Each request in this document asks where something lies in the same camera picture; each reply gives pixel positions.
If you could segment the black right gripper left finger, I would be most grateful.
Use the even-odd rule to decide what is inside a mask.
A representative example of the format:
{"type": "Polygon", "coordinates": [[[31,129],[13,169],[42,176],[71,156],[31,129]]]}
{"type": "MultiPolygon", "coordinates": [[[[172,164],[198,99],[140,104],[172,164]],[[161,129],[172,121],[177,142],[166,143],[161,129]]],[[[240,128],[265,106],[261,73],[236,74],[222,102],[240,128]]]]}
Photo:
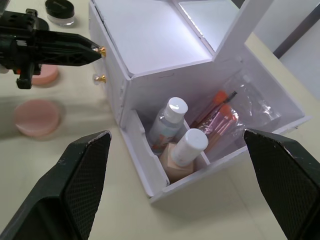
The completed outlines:
{"type": "Polygon", "coordinates": [[[2,240],[87,240],[98,211],[112,135],[70,143],[32,188],[0,235],[2,240]]]}

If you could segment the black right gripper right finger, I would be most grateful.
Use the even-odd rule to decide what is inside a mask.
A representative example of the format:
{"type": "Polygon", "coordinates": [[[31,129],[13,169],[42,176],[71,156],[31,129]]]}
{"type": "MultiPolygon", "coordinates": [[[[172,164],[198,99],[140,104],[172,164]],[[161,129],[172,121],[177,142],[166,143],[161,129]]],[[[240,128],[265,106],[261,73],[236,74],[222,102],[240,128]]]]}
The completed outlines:
{"type": "Polygon", "coordinates": [[[262,195],[289,240],[320,238],[320,163],[296,140],[243,133],[262,195]]]}

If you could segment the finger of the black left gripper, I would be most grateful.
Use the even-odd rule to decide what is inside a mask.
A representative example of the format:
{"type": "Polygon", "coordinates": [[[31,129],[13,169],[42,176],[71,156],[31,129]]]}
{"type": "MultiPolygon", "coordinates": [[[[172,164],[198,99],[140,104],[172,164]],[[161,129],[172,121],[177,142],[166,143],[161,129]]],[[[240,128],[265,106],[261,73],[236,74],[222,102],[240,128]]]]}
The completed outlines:
{"type": "Polygon", "coordinates": [[[37,51],[62,50],[86,52],[99,49],[100,45],[75,33],[37,30],[33,34],[33,49],[37,51]]]}
{"type": "Polygon", "coordinates": [[[102,55],[92,49],[83,51],[63,50],[60,52],[38,51],[33,55],[34,61],[38,64],[73,67],[88,65],[101,58],[102,55]]]}

